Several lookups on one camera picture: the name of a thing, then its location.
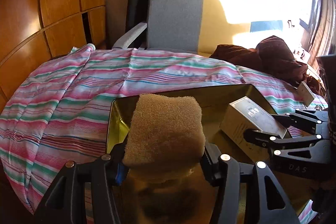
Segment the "white cardboard box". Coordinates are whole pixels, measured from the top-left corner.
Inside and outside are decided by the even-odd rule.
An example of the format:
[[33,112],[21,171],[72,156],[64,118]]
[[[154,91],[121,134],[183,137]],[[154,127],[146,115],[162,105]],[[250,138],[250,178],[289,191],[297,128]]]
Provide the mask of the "white cardboard box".
[[220,129],[254,162],[267,159],[268,152],[248,143],[243,136],[245,130],[265,131],[280,138],[289,136],[287,128],[247,96],[228,105]]

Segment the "yellow sponge block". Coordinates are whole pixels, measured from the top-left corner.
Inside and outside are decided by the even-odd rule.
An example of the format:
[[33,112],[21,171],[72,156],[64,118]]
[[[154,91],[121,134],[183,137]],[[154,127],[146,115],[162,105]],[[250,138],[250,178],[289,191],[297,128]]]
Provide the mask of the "yellow sponge block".
[[131,168],[191,168],[203,156],[205,142],[202,109],[194,97],[142,94],[131,118],[123,163]]

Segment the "beige box with blue stripe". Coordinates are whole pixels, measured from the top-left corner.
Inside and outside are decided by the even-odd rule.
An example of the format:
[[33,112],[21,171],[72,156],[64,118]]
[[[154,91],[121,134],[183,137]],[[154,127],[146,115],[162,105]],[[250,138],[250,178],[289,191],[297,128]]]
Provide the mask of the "beige box with blue stripe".
[[306,107],[309,107],[310,104],[314,101],[315,95],[307,86],[306,82],[301,82],[297,87],[298,95],[302,98],[303,104]]

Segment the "maroon quilted jacket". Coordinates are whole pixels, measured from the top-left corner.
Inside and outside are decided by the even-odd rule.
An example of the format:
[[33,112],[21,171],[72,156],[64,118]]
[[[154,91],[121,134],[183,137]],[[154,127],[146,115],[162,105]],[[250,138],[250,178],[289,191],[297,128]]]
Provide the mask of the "maroon quilted jacket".
[[277,36],[262,40],[255,49],[220,44],[210,57],[269,74],[294,87],[305,82],[313,93],[322,97],[326,93],[322,84],[307,74],[308,65],[297,61],[284,40]]

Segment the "gold metal tray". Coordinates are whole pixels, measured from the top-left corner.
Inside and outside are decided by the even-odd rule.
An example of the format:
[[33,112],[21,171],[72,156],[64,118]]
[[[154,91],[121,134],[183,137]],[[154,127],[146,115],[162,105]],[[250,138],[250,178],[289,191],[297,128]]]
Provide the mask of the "gold metal tray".
[[206,142],[215,144],[219,150],[223,145],[231,145],[235,152],[239,154],[243,151],[220,129],[228,105],[247,96],[270,115],[276,114],[271,105],[252,85],[208,86],[173,90],[165,92],[165,96],[194,97],[202,109],[202,126],[207,139]]

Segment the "striped pink green tablecloth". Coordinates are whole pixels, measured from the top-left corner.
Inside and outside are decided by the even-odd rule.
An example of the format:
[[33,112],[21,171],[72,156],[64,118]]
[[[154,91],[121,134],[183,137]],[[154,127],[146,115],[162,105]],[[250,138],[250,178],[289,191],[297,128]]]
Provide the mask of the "striped pink green tablecloth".
[[251,84],[278,114],[302,108],[294,87],[253,69],[191,53],[74,48],[18,87],[1,113],[1,161],[15,194],[33,215],[68,160],[105,151],[114,99],[204,86]]

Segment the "grey office chair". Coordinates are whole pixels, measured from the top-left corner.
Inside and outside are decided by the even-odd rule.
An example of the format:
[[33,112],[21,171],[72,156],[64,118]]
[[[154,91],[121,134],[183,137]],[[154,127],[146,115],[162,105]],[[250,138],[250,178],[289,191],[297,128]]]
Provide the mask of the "grey office chair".
[[198,53],[203,0],[149,0],[147,20],[121,36],[113,48],[127,49],[146,32],[146,50]]

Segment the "wooden wardrobe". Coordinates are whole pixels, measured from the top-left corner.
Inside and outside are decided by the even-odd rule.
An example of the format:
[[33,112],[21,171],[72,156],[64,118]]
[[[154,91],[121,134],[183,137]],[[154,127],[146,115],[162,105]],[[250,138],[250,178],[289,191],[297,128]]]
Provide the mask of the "wooden wardrobe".
[[1,105],[39,65],[106,47],[105,0],[1,0]]

